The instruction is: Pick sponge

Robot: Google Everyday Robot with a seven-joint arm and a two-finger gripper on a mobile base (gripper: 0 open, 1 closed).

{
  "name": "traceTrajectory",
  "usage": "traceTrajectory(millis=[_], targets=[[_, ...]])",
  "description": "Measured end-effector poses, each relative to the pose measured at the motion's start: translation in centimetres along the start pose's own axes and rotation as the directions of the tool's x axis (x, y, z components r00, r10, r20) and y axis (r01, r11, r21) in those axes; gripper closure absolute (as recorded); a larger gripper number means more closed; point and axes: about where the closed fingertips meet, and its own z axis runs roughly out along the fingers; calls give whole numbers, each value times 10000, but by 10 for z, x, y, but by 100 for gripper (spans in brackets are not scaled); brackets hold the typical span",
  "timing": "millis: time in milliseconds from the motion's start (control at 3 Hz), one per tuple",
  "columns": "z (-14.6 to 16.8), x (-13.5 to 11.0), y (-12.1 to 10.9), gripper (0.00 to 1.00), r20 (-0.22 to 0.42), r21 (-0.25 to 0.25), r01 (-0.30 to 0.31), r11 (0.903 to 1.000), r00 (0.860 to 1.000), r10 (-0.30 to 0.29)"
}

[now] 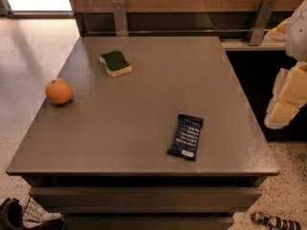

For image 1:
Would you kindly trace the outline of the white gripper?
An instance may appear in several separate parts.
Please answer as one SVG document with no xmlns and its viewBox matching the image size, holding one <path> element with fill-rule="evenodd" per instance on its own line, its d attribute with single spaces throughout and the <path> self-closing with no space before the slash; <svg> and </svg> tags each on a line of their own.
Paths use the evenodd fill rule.
<svg viewBox="0 0 307 230">
<path fill-rule="evenodd" d="M 264 41 L 284 43 L 290 18 L 264 35 Z M 281 68 L 275 77 L 264 124 L 270 129 L 286 127 L 307 104 L 307 63 L 298 61 L 290 70 Z"/>
</svg>

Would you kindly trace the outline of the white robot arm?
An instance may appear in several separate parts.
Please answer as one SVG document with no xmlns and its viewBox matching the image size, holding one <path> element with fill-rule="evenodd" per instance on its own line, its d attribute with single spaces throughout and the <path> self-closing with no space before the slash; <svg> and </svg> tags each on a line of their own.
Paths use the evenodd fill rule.
<svg viewBox="0 0 307 230">
<path fill-rule="evenodd" d="M 274 37 L 284 39 L 286 55 L 296 60 L 294 67 L 281 68 L 276 75 L 264 120 L 266 127 L 281 129 L 307 104 L 307 0 L 266 35 Z"/>
</svg>

